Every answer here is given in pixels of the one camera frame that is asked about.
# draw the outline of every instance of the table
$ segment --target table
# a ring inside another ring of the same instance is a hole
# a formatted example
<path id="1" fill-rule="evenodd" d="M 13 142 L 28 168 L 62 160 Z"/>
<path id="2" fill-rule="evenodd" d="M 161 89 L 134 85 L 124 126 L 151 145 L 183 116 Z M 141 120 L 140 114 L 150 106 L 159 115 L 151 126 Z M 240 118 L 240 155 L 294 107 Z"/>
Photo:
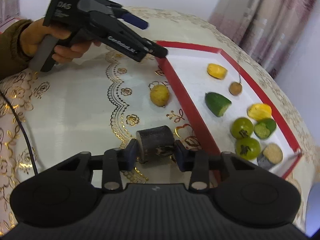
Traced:
<path id="1" fill-rule="evenodd" d="M 147 20 L 150 27 L 134 31 L 150 40 L 180 41 L 222 48 L 259 84 L 273 101 L 296 136 L 303 157 L 287 180 L 301 193 L 301 206 L 294 221 L 304 230 L 306 203 L 313 182 L 319 179 L 319 153 L 298 111 L 266 71 L 229 38 L 208 22 L 173 11 L 127 8 Z M 17 113 L 25 121 L 40 171 L 81 151 L 100 155 L 107 149 L 125 147 L 137 130 L 168 125 L 175 137 L 188 148 L 200 145 L 177 99 L 172 96 L 165 107 L 149 101 L 156 84 L 169 89 L 156 60 L 147 56 L 137 63 L 117 51 L 91 47 L 81 58 L 57 66 L 50 73 L 25 70 L 5 79 L 0 88 L 11 98 Z M 0 108 L 1 173 L 0 234 L 16 224 L 9 205 L 12 189 L 33 175 L 25 141 L 8 106 Z M 99 186 L 101 172 L 92 183 Z M 171 160 L 160 165 L 137 165 L 124 172 L 123 182 L 174 183 L 189 180 Z"/>

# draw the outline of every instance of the green cucumber piece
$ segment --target green cucumber piece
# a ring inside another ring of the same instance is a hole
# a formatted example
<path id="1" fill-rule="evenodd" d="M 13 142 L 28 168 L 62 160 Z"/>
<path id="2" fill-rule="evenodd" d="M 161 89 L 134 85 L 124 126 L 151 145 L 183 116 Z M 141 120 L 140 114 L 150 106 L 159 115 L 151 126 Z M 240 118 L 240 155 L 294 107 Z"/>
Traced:
<path id="1" fill-rule="evenodd" d="M 271 118 L 260 120 L 254 127 L 254 133 L 259 139 L 268 139 L 276 130 L 276 121 Z"/>
<path id="2" fill-rule="evenodd" d="M 205 94 L 205 103 L 210 111 L 217 117 L 223 116 L 232 102 L 218 93 L 209 92 Z"/>

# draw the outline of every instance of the sleeve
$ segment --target sleeve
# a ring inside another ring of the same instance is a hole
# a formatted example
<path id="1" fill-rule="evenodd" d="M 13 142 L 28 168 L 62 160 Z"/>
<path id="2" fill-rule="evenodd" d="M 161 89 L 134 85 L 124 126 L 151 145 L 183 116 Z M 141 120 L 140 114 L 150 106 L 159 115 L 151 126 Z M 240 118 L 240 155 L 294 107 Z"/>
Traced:
<path id="1" fill-rule="evenodd" d="M 31 22 L 31 20 L 20 20 L 0 34 L 0 80 L 28 67 L 31 57 L 23 53 L 19 37 Z"/>

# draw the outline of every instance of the red and white tray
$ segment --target red and white tray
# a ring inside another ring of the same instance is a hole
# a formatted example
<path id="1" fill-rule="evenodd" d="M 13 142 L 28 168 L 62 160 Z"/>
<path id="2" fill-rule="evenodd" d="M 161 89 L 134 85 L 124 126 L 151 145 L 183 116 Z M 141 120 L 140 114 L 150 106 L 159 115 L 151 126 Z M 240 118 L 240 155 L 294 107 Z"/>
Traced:
<path id="1" fill-rule="evenodd" d="M 254 103 L 265 103 L 272 108 L 272 117 L 277 129 L 267 140 L 259 140 L 261 149 L 273 142 L 283 152 L 283 160 L 270 172 L 287 177 L 301 158 L 300 146 L 289 126 L 274 104 L 249 74 L 225 51 L 219 48 L 188 44 L 181 42 L 158 41 L 158 44 L 169 51 L 166 59 L 157 59 L 160 68 L 166 75 L 172 90 L 178 98 L 190 125 L 201 144 L 210 154 L 223 151 L 235 152 L 235 142 L 230 134 L 230 126 L 238 117 L 248 117 L 247 108 Z M 222 65 L 228 70 L 224 80 L 211 77 L 206 69 L 209 63 Z M 243 92 L 235 97 L 228 91 L 231 82 L 238 82 L 242 77 Z M 216 92 L 232 101 L 222 117 L 216 117 L 207 108 L 204 96 L 207 92 Z"/>

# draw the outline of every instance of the red tray edge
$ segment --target red tray edge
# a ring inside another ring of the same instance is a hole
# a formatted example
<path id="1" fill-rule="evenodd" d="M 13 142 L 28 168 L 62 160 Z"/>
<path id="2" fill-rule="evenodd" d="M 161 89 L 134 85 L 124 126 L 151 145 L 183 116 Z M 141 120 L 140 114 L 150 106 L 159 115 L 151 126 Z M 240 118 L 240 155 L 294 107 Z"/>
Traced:
<path id="1" fill-rule="evenodd" d="M 276 120 L 278 127 L 281 129 L 282 133 L 284 134 L 284 137 L 286 138 L 289 146 L 293 149 L 293 151 L 296 152 L 300 149 L 300 145 L 297 139 L 295 138 L 288 124 L 286 123 L 278 109 L 275 107 L 275 105 L 272 103 L 270 98 L 265 94 L 262 88 L 253 80 L 253 78 L 224 50 L 210 46 L 175 41 L 157 41 L 157 44 L 163 47 L 193 49 L 212 53 L 220 53 L 246 80 L 246 82 L 255 91 L 255 93 L 258 95 L 261 101 L 265 104 L 268 104 L 271 107 L 272 116 Z M 200 142 L 201 147 L 209 154 L 220 154 L 220 150 L 216 142 L 214 141 L 211 133 L 209 132 L 198 110 L 196 109 L 196 106 L 193 104 L 189 94 L 187 93 L 185 87 L 183 86 L 180 78 L 176 74 L 170 62 L 166 58 L 156 58 L 156 60 L 158 61 L 158 64 L 161 70 L 164 72 L 166 78 L 168 79 L 168 82 L 171 85 L 175 95 L 177 96 L 177 99 L 181 104 L 183 111 L 188 117 L 190 125 L 192 126 L 195 135 L 197 136 Z M 292 172 L 293 168 L 297 165 L 300 158 L 301 155 L 298 155 L 294 163 L 282 176 L 283 179 L 285 179 Z"/>

